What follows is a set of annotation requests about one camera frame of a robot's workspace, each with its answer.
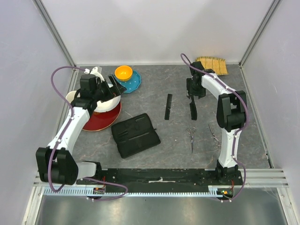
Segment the black straight comb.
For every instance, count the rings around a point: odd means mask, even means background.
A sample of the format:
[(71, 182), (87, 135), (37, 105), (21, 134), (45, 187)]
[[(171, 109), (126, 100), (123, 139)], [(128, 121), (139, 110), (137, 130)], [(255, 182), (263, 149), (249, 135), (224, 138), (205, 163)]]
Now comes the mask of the black straight comb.
[(167, 95), (167, 101), (166, 101), (166, 107), (165, 107), (165, 120), (169, 120), (170, 119), (172, 99), (173, 99), (173, 95), (172, 94), (168, 94)]

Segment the black zipper tool case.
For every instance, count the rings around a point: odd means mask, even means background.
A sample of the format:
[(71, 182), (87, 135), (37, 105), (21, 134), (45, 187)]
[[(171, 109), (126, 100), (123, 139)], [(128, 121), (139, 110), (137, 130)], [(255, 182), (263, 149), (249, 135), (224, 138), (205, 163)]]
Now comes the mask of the black zipper tool case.
[(123, 159), (161, 143), (146, 113), (112, 125), (111, 131), (118, 152)]

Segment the woven bamboo basket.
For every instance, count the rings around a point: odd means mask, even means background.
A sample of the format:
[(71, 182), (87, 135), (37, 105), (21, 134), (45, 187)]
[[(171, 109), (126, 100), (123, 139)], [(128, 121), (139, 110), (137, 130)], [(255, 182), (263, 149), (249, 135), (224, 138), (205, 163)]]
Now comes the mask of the woven bamboo basket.
[(200, 61), (205, 69), (212, 69), (217, 75), (227, 75), (227, 67), (225, 59), (218, 57), (201, 56), (196, 61)]

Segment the red round plate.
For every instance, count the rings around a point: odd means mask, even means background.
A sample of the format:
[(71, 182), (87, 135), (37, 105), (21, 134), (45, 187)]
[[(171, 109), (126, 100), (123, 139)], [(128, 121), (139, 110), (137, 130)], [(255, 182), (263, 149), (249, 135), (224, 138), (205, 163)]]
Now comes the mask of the red round plate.
[(89, 121), (82, 128), (84, 131), (100, 131), (110, 127), (121, 112), (121, 102), (110, 111), (94, 112)]

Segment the silver thinning scissors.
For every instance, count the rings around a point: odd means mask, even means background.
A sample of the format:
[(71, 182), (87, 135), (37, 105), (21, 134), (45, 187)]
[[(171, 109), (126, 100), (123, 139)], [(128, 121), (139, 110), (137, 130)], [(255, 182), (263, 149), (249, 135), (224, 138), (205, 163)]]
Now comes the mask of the silver thinning scissors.
[(212, 138), (213, 138), (213, 141), (214, 141), (214, 148), (215, 149), (218, 149), (221, 147), (221, 143), (220, 141), (217, 139), (215, 133), (214, 133), (214, 130), (213, 130), (213, 127), (212, 125), (209, 123), (209, 129), (210, 129), (210, 132), (211, 132), (211, 135), (212, 135)]

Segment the orange bowl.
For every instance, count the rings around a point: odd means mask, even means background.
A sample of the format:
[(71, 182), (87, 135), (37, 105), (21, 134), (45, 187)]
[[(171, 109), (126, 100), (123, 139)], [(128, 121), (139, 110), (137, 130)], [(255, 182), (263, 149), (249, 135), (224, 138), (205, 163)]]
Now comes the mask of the orange bowl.
[(119, 66), (115, 69), (114, 75), (122, 82), (126, 82), (131, 79), (133, 70), (130, 66)]

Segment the white paper plate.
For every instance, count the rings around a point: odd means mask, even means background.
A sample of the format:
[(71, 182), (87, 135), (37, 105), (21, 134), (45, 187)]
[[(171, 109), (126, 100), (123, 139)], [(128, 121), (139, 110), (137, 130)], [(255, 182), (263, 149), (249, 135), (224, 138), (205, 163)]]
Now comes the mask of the white paper plate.
[[(66, 95), (66, 100), (71, 103), (75, 97), (75, 93), (76, 91), (71, 91)], [(97, 102), (97, 107), (94, 110), (97, 113), (105, 113), (108, 111), (111, 111), (112, 109), (114, 109), (120, 102), (120, 96), (117, 96), (109, 101), (105, 101), (105, 102), (101, 102), (98, 101)]]

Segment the teal dotted plate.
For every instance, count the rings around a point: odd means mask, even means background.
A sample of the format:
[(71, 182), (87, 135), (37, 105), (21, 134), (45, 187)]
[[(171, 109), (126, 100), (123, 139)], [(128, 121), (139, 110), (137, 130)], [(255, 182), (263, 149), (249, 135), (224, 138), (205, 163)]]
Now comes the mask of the teal dotted plate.
[(123, 87), (127, 89), (124, 93), (131, 93), (137, 90), (141, 84), (141, 76), (135, 70), (133, 71), (133, 74), (128, 81), (121, 81), (120, 79), (117, 80)]

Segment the silver scissors with black blades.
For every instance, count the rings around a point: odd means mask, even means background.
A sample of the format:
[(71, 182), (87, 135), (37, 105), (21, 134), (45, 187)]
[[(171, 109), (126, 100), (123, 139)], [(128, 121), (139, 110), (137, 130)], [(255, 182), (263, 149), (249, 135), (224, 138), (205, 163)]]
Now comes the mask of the silver scissors with black blades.
[(191, 150), (191, 153), (193, 153), (193, 148), (194, 148), (194, 134), (195, 134), (195, 131), (196, 131), (195, 127), (186, 129), (186, 132), (189, 134), (189, 137), (190, 137), (190, 150)]

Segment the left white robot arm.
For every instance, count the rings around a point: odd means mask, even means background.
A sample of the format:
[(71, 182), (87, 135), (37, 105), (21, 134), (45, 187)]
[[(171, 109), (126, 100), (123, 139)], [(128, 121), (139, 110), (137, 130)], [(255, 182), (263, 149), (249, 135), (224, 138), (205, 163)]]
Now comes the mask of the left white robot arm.
[(36, 159), (39, 176), (42, 182), (73, 185), (79, 179), (87, 178), (92, 184), (99, 184), (103, 173), (98, 170), (99, 163), (83, 161), (76, 162), (72, 151), (77, 138), (97, 108), (98, 102), (107, 102), (119, 97), (126, 91), (113, 76), (111, 83), (99, 76), (82, 75), (80, 88), (69, 103), (69, 114), (56, 137), (45, 148), (38, 148)]

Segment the black handled comb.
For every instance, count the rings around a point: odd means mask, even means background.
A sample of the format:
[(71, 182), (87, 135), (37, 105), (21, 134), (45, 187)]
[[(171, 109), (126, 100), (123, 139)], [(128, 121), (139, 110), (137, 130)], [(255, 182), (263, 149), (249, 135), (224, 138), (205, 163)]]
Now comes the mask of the black handled comb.
[(188, 98), (191, 100), (191, 102), (189, 104), (191, 120), (197, 120), (197, 108), (196, 108), (194, 96), (193, 95), (188, 95)]

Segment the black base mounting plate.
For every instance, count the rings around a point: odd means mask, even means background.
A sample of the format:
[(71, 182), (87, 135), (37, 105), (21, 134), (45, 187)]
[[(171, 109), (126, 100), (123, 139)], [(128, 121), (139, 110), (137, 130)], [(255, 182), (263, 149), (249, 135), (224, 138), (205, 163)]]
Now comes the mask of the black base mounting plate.
[(242, 185), (242, 175), (217, 177), (214, 170), (205, 169), (102, 169), (93, 177), (100, 181), (121, 184), (129, 193), (207, 192), (208, 186)]

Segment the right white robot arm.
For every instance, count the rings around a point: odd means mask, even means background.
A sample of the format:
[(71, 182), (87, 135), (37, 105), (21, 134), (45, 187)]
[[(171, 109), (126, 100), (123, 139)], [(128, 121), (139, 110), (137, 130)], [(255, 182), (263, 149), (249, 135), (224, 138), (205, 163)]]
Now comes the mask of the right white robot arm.
[(187, 95), (193, 99), (202, 98), (209, 91), (217, 99), (217, 124), (221, 128), (221, 151), (217, 160), (213, 179), (226, 184), (240, 176), (237, 160), (239, 138), (249, 124), (246, 93), (225, 84), (212, 69), (204, 69), (201, 62), (187, 64), (191, 78), (187, 79)]

